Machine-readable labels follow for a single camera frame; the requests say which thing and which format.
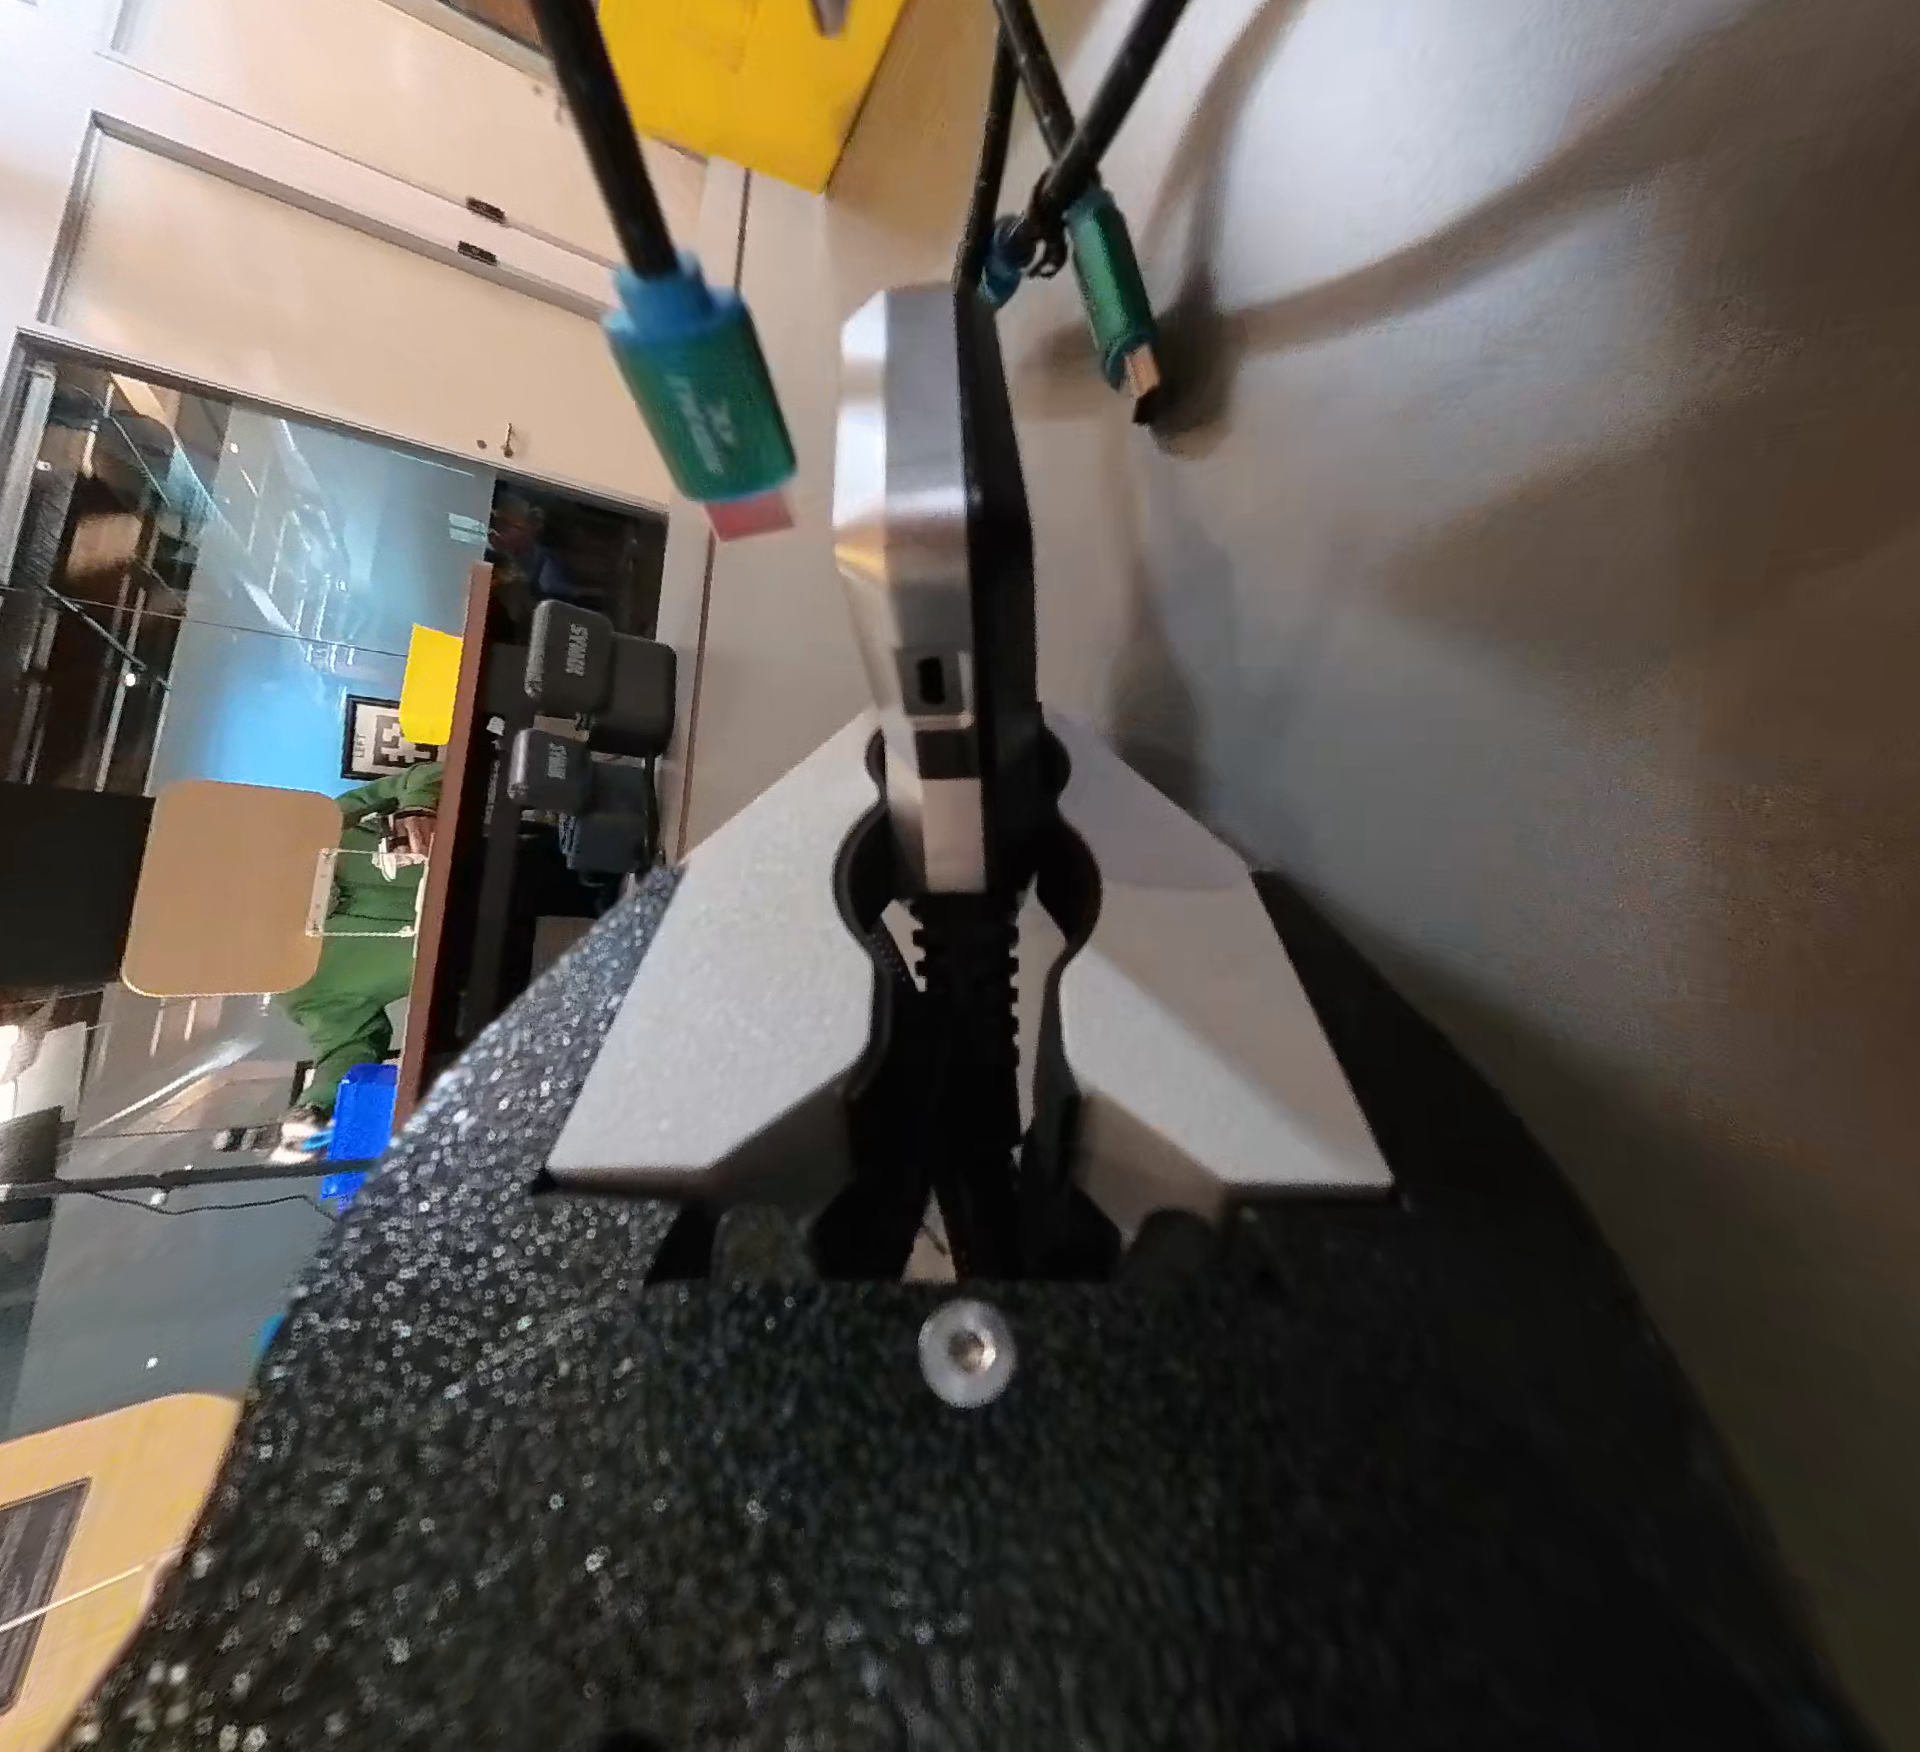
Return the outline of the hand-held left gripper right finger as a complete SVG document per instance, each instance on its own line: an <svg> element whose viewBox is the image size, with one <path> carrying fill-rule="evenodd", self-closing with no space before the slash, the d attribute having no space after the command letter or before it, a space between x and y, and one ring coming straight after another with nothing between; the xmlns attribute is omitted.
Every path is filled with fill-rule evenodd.
<svg viewBox="0 0 1920 1752"><path fill-rule="evenodd" d="M1235 851L1085 720L1053 712L1057 827L1030 1138L1118 1244L1165 1213L1375 1204L1394 1168Z"/></svg>

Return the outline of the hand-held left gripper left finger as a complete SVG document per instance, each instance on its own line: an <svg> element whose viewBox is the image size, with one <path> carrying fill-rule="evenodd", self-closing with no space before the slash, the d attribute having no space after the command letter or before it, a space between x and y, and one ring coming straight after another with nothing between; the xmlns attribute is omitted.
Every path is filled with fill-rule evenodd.
<svg viewBox="0 0 1920 1752"><path fill-rule="evenodd" d="M545 1158L552 1190L767 1207L825 1238L904 984L876 741L876 714L849 720L683 858Z"/></svg>

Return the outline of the yellow plastic bin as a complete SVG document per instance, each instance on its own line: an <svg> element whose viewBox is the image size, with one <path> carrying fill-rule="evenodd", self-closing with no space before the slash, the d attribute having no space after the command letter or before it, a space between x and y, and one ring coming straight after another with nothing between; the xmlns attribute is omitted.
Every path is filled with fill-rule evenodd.
<svg viewBox="0 0 1920 1752"><path fill-rule="evenodd" d="M415 623L406 644L397 722L412 748L442 748L451 737L465 657L460 635Z"/></svg>
<svg viewBox="0 0 1920 1752"><path fill-rule="evenodd" d="M905 5L850 0L839 36L808 0L599 0L599 17L642 134L821 195Z"/></svg>

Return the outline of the black hdmi cable green plug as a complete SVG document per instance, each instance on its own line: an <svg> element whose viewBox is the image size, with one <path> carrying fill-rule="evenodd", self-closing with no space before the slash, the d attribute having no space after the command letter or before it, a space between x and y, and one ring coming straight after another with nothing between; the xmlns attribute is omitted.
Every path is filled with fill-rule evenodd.
<svg viewBox="0 0 1920 1752"><path fill-rule="evenodd" d="M723 540L793 524L796 448L756 328L677 247L591 0L529 0L616 239L603 328L671 486Z"/></svg>

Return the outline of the silver and black adapter hub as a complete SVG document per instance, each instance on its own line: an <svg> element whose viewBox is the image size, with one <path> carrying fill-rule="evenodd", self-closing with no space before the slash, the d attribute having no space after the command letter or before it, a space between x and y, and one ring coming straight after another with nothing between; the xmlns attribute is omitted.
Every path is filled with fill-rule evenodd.
<svg viewBox="0 0 1920 1752"><path fill-rule="evenodd" d="M829 536L909 892L1032 873L1043 765L1035 546L995 312L958 281L842 325Z"/></svg>

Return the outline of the black rounded case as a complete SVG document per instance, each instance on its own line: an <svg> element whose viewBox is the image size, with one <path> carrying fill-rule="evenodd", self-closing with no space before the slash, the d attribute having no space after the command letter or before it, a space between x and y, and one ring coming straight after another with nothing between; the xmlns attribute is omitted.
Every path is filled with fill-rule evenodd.
<svg viewBox="0 0 1920 1752"><path fill-rule="evenodd" d="M603 612L545 597L531 612L523 695L543 714L583 720L599 750L659 759L677 730L678 653L620 632Z"/></svg>
<svg viewBox="0 0 1920 1752"><path fill-rule="evenodd" d="M562 858L583 882L613 884L655 863L655 820L640 808L590 808L559 822Z"/></svg>
<svg viewBox="0 0 1920 1752"><path fill-rule="evenodd" d="M504 798L517 808L578 816L593 802L593 753L583 737L527 727L504 759Z"/></svg>

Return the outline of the long wooden table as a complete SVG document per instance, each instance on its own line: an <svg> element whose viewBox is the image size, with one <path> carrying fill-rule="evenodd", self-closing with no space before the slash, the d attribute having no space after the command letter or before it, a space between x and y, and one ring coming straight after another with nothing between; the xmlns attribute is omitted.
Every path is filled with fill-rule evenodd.
<svg viewBox="0 0 1920 1752"><path fill-rule="evenodd" d="M397 1124L417 1111L451 1061L459 1003L470 966L476 868L490 767L486 680L490 661L492 564L467 572L460 663L451 693L451 729L442 750L442 796L419 884L419 933L406 1027L397 1061Z"/></svg>

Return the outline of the blue plastic bin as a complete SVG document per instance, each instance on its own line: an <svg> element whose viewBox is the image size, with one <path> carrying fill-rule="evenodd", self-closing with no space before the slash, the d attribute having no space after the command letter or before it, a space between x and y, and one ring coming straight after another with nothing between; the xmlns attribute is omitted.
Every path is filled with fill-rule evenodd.
<svg viewBox="0 0 1920 1752"><path fill-rule="evenodd" d="M382 1156L397 1127L397 1063L355 1063L336 1087L322 1156L327 1171L318 1198L347 1207Z"/></svg>

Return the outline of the white cabinet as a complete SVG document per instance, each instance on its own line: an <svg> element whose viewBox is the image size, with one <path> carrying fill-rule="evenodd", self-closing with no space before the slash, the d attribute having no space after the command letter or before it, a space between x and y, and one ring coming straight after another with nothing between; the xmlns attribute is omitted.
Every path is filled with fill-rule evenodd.
<svg viewBox="0 0 1920 1752"><path fill-rule="evenodd" d="M616 241L545 61L439 0L4 0L4 328L95 132L583 317Z"/></svg>

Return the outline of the black light stand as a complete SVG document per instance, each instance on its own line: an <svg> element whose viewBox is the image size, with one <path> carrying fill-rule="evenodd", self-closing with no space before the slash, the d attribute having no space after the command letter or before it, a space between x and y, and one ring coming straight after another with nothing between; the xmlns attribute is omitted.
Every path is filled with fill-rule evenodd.
<svg viewBox="0 0 1920 1752"><path fill-rule="evenodd" d="M108 1196L119 1191L177 1191L185 1188L293 1185L341 1174L371 1174L380 1158L300 1158L290 1165L173 1165L148 1171L84 1174L76 1178L6 1181L1 1206L60 1196Z"/></svg>

